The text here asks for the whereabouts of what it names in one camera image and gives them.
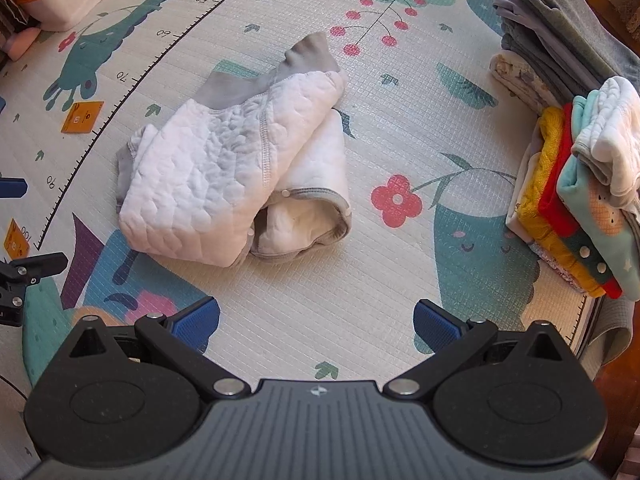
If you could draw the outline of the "white quilted baby pants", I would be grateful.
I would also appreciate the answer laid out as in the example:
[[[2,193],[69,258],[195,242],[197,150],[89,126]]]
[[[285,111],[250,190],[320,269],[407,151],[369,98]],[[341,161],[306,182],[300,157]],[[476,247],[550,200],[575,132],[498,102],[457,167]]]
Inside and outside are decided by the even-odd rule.
[[[347,84],[322,32],[269,73],[211,73],[162,126],[117,154],[116,208],[130,248],[228,268],[333,245],[352,226]]]

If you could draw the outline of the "grey folded clothes stack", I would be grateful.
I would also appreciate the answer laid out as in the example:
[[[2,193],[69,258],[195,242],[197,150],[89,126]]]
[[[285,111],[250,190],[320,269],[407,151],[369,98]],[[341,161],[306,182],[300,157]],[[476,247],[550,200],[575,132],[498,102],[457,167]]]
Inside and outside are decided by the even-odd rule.
[[[639,87],[639,57],[600,23],[586,0],[494,0],[504,50],[528,63],[560,103],[621,76]]]

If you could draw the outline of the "orange card on mat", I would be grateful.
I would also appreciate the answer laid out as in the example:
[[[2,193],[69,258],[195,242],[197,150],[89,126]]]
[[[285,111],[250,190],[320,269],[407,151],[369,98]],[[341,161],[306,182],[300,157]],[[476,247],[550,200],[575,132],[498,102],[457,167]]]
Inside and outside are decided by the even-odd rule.
[[[74,103],[63,122],[61,132],[65,134],[90,133],[101,113],[103,105],[103,101]]]

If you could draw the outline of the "floral folded cloth bottom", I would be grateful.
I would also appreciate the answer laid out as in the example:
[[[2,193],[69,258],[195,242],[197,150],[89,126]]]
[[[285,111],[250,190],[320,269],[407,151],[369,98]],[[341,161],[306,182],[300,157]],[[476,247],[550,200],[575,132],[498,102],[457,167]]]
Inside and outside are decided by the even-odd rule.
[[[539,133],[539,127],[535,126],[532,137],[530,138],[529,144],[527,145],[523,158],[520,162],[520,166],[518,167],[518,174],[516,175],[513,194],[508,207],[508,212],[506,213],[506,227],[517,235],[540,260],[547,263],[555,274],[558,274],[560,278],[567,282],[567,284],[570,284],[576,292],[584,294],[585,291],[576,282],[574,276],[567,270],[563,269],[555,258],[553,258],[552,255],[542,248],[536,240],[526,232],[526,229],[524,229],[524,226],[522,226],[520,220],[518,220],[518,207],[520,206],[526,185],[528,185],[537,165],[541,148],[542,137]]]

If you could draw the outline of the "yellow folded garment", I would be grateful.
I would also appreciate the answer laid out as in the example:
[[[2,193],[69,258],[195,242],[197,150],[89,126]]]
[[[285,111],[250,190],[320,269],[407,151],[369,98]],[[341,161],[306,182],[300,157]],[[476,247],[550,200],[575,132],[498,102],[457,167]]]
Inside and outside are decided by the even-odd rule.
[[[518,172],[510,229],[541,250],[546,259],[591,297],[608,293],[608,276],[597,276],[590,238],[556,192],[570,154],[570,106],[550,106],[536,122]]]

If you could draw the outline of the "red folded garment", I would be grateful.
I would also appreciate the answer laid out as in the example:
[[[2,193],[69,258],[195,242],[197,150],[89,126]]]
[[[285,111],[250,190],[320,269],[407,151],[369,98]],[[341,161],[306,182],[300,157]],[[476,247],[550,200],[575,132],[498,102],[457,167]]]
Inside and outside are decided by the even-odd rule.
[[[579,182],[578,162],[572,156],[574,105],[549,107],[539,119],[544,144],[540,154],[542,191],[537,212],[560,242],[563,252],[572,259],[570,272],[586,278],[596,292],[613,299],[623,295],[611,266],[593,241],[596,229],[590,226],[589,214],[582,203],[589,186]]]

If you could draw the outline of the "teal folded garment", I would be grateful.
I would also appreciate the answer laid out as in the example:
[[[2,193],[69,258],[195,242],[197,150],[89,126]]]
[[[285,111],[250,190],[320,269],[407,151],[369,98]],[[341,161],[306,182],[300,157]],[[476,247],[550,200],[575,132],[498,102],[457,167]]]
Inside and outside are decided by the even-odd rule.
[[[582,109],[586,98],[576,96],[574,105],[574,135],[580,126]],[[610,193],[591,170],[574,156],[578,162],[579,182],[589,186],[588,196],[582,203],[582,212],[589,214],[590,226],[596,229],[593,241],[602,252],[602,256],[611,266],[616,280],[623,289],[623,297],[637,301],[639,299],[639,254],[634,229],[625,214],[610,204]]]

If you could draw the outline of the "cartoon printed play mat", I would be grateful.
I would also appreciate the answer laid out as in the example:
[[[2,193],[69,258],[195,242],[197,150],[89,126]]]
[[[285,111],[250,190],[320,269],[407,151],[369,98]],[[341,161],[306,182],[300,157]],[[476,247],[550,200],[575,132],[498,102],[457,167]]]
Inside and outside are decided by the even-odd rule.
[[[2,477],[598,478],[490,2],[103,0],[4,66]]]

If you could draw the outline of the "white folded garment on top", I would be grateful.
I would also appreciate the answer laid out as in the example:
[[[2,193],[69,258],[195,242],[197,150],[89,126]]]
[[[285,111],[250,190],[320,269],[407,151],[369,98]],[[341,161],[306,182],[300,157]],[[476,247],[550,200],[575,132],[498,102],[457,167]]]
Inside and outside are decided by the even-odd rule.
[[[572,154],[608,188],[612,204],[639,200],[639,95],[626,78],[608,78],[586,97]]]

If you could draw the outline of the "cream printed folded cloth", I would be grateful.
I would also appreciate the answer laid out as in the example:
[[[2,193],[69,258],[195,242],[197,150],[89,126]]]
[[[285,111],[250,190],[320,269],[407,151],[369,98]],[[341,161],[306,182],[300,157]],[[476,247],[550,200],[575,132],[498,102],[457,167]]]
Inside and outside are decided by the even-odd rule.
[[[500,50],[489,62],[489,73],[517,96],[533,112],[540,115],[547,107],[560,107],[561,102],[529,64],[509,50]]]

